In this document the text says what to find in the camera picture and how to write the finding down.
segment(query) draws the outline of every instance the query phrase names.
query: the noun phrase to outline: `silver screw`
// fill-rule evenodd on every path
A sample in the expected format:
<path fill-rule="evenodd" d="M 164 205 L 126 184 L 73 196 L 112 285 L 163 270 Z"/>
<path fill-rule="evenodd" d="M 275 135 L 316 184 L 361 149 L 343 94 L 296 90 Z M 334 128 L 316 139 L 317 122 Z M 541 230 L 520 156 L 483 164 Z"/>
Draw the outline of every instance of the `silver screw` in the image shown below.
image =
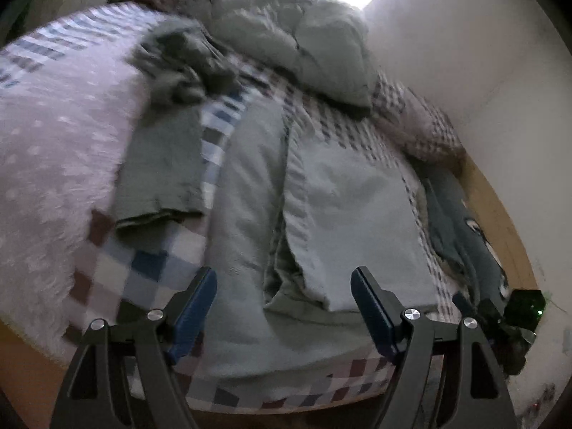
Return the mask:
<path fill-rule="evenodd" d="M 152 309 L 147 313 L 147 319 L 150 321 L 158 321 L 163 318 L 163 312 L 160 309 Z"/>
<path fill-rule="evenodd" d="M 421 313 L 415 308 L 409 308 L 405 310 L 405 317 L 411 321 L 415 321 L 421 317 Z"/>
<path fill-rule="evenodd" d="M 469 329 L 476 329 L 477 326 L 479 325 L 477 320 L 472 317 L 466 317 L 465 319 L 463 319 L 463 324 L 467 326 Z"/>
<path fill-rule="evenodd" d="M 94 319 L 92 323 L 89 325 L 89 327 L 94 331 L 99 331 L 100 329 L 103 329 L 104 326 L 105 326 L 105 321 L 102 319 Z"/>

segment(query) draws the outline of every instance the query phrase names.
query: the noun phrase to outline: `gingham fabric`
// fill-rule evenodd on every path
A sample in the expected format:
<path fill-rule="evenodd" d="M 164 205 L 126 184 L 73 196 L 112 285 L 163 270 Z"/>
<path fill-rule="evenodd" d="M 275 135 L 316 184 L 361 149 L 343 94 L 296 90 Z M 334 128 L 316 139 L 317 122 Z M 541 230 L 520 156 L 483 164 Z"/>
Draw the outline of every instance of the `gingham fabric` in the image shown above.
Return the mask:
<path fill-rule="evenodd" d="M 94 44 L 112 43 L 125 33 L 143 31 L 163 20 L 165 15 L 148 11 L 135 4 L 108 5 L 60 19 L 6 47 L 0 54 L 1 86 L 18 82 L 26 72 L 37 70 L 49 59 L 57 59 L 69 50 L 81 50 Z M 203 155 L 207 164 L 203 190 L 208 209 L 212 206 L 217 172 L 224 158 L 224 147 L 234 126 L 240 120 L 251 95 L 262 94 L 282 104 L 287 114 L 298 108 L 307 111 L 319 135 L 326 141 L 364 154 L 385 166 L 397 167 L 403 176 L 411 210 L 419 227 L 419 243 L 427 257 L 428 268 L 437 288 L 438 312 L 433 319 L 458 321 L 460 315 L 452 304 L 452 294 L 458 290 L 446 277 L 428 243 L 424 230 L 423 192 L 404 155 L 374 126 L 382 119 L 381 111 L 371 118 L 356 122 L 316 97 L 302 92 L 284 77 L 265 65 L 240 55 L 232 56 L 248 88 L 236 97 L 223 97 L 204 107 Z M 375 104 L 399 108 L 399 96 L 390 97 L 388 82 L 380 76 L 374 93 Z M 447 123 L 436 137 L 456 137 Z M 428 142 L 427 150 L 438 144 L 444 150 L 447 143 Z M 113 220 L 105 209 L 94 209 L 89 235 L 81 247 L 74 273 L 75 285 L 66 308 L 70 328 L 66 334 L 77 341 L 91 320 L 104 317 L 110 323 L 130 321 L 149 308 L 161 308 L 174 292 L 185 289 L 196 268 L 201 264 L 207 240 L 208 215 L 187 218 L 169 224 L 159 252 L 151 254 L 129 249 L 113 236 Z M 387 360 L 375 349 L 361 359 L 333 366 L 324 377 L 308 383 L 293 395 L 280 401 L 259 401 L 249 395 L 234 395 L 219 388 L 215 381 L 193 378 L 201 354 L 199 339 L 191 355 L 183 359 L 177 373 L 187 401 L 198 410 L 226 413 L 282 413 L 299 409 L 317 409 L 324 405 L 344 404 L 384 391 L 393 371 Z M 135 373 L 134 390 L 139 385 Z"/>

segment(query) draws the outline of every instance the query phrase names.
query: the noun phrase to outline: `white polka dot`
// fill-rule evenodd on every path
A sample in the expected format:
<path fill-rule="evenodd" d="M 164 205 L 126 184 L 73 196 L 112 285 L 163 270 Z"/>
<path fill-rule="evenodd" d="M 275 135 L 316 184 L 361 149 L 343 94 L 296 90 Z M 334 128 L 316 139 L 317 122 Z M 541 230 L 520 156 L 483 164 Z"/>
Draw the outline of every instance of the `white polka dot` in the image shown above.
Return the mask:
<path fill-rule="evenodd" d="M 7 200 L 15 200 L 18 198 L 18 191 L 16 189 L 10 189 L 6 191 Z"/>

